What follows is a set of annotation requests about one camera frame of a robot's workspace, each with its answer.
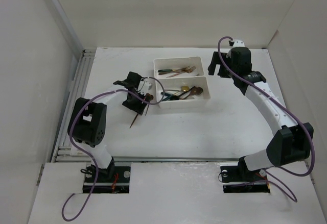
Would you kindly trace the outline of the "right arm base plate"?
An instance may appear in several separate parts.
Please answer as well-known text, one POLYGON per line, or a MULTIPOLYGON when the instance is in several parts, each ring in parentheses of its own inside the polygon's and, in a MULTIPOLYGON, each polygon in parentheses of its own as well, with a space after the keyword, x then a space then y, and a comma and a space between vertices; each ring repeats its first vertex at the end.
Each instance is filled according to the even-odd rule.
POLYGON ((237 165, 221 164, 218 179, 224 193, 270 193, 267 175, 262 170, 241 173, 237 165))

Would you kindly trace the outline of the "copper spoon round bowl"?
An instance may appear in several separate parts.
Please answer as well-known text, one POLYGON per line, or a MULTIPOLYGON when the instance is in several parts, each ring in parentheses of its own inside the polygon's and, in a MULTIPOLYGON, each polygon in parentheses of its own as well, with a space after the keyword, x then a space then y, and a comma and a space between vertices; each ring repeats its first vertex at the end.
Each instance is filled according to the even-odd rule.
MULTIPOLYGON (((150 101, 152 101, 153 99, 154 99, 154 96, 151 95, 151 94, 149 94, 149 93, 147 93, 147 94, 145 95, 143 101, 150 102, 150 101)), ((131 128, 131 127, 134 125, 136 119, 137 119, 139 116, 142 116, 143 114, 145 114, 145 112, 146 112, 146 106, 147 106, 147 105, 145 105, 145 106, 143 107, 142 113, 137 113, 137 114, 136 114, 136 116, 135 116, 135 118, 133 119, 133 121, 132 121, 132 123, 131 123, 131 125, 130 125, 129 128, 131 128)))

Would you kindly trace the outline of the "rose gold fork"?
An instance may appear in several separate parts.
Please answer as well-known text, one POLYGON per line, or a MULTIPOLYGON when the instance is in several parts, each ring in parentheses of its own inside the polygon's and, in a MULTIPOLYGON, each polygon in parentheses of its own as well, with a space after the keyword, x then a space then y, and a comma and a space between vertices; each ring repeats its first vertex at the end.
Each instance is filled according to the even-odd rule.
POLYGON ((186 72, 186 71, 179 72, 179 73, 177 73, 177 72, 173 72, 173 74, 170 75, 170 76, 168 76, 168 78, 172 78, 172 77, 178 76, 178 75, 180 75, 180 74, 182 74, 182 73, 192 73, 192 72, 186 72))

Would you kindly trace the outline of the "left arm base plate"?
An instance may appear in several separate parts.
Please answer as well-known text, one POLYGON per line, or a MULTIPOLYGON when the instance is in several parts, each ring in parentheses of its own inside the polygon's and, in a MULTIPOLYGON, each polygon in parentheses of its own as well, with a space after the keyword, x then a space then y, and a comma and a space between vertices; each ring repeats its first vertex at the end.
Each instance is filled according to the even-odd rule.
MULTIPOLYGON (((85 169, 80 170, 85 175, 82 187, 83 193, 90 193, 94 183, 96 169, 90 165, 85 169)), ((102 169, 99 170, 99 175, 94 187, 93 193, 108 193, 108 194, 125 194, 130 190, 131 165, 116 163, 113 171, 106 175, 102 169)))

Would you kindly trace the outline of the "black spoon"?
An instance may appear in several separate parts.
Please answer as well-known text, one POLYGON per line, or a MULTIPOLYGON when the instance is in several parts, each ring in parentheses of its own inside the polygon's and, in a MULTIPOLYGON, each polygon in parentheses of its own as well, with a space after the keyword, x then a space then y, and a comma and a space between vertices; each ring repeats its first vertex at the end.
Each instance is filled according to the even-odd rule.
POLYGON ((193 91, 188 91, 188 92, 183 92, 180 95, 173 95, 169 98, 170 101, 177 101, 177 100, 184 100, 187 99, 189 96, 195 95, 196 92, 193 91))

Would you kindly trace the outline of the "small gold spoon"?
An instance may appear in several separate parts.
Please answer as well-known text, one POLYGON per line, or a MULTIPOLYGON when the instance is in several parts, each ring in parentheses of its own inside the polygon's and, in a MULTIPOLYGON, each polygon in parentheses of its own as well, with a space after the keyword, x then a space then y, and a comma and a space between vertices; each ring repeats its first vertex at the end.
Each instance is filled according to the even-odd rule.
POLYGON ((177 95, 178 93, 181 92, 188 92, 190 90, 189 86, 182 86, 180 90, 178 90, 177 92, 173 93, 173 95, 177 95))

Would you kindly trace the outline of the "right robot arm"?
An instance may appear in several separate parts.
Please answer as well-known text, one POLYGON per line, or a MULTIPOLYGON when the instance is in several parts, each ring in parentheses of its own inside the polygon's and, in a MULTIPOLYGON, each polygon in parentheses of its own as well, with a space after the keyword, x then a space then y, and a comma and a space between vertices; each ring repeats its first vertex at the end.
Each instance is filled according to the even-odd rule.
POLYGON ((298 122, 274 96, 266 78, 252 70, 248 48, 233 47, 228 53, 214 52, 208 67, 210 76, 217 65, 220 66, 218 76, 233 80, 233 84, 256 106, 273 134, 264 150, 243 156, 237 166, 227 167, 230 175, 249 180, 262 169, 282 167, 313 155, 313 127, 298 122))

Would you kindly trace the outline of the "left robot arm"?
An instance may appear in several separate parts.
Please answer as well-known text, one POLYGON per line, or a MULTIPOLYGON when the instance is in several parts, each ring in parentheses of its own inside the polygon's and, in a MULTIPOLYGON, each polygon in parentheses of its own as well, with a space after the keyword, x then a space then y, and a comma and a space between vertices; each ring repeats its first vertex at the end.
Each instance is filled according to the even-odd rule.
POLYGON ((93 163, 86 169, 91 176, 97 175, 102 181, 114 177, 114 159, 103 142, 106 131, 107 111, 117 105, 142 115, 146 105, 153 100, 149 93, 152 84, 135 72, 127 78, 115 81, 93 101, 80 97, 76 100, 67 133, 72 137, 78 150, 87 154, 93 163))

